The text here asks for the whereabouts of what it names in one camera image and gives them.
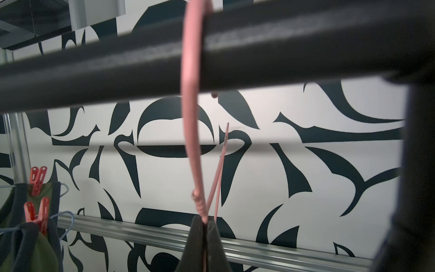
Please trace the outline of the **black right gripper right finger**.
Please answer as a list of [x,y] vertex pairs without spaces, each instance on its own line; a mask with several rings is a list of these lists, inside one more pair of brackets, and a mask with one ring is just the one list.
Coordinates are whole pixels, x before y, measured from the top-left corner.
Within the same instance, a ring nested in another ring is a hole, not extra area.
[[225,255],[217,224],[213,218],[208,219],[205,231],[205,271],[232,271],[230,262]]

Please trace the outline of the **pink wire hanger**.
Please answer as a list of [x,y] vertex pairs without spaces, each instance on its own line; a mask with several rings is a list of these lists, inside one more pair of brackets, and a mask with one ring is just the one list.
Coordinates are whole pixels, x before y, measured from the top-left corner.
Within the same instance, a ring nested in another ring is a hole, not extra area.
[[183,118],[185,149],[194,181],[194,190],[191,197],[203,224],[208,223],[208,213],[215,192],[217,189],[221,188],[229,132],[229,129],[226,128],[224,145],[214,181],[208,198],[205,198],[201,166],[201,147],[198,133],[198,93],[201,75],[203,19],[213,11],[213,3],[211,1],[189,1],[185,10],[182,32],[180,82],[181,113]]

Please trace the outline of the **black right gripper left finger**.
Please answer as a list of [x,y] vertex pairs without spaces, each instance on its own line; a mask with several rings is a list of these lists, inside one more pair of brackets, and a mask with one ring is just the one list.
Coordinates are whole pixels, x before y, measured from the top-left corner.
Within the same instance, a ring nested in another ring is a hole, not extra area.
[[188,239],[176,272],[206,271],[205,234],[205,225],[202,218],[197,215],[192,220]]

